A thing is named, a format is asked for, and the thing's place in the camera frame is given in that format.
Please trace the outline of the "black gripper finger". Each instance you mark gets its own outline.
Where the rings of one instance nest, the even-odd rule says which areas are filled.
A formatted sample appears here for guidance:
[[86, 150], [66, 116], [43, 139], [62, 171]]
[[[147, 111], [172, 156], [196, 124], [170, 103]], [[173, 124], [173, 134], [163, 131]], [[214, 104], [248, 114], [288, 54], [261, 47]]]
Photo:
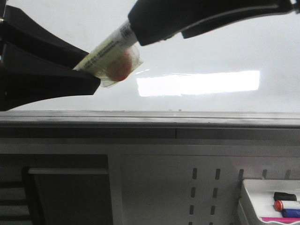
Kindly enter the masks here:
[[191, 38], [235, 22], [292, 11], [299, 13], [298, 0], [138, 0], [128, 20], [145, 46], [177, 33]]
[[100, 79], [74, 67], [87, 52], [53, 35], [21, 9], [0, 7], [0, 109], [93, 95]]

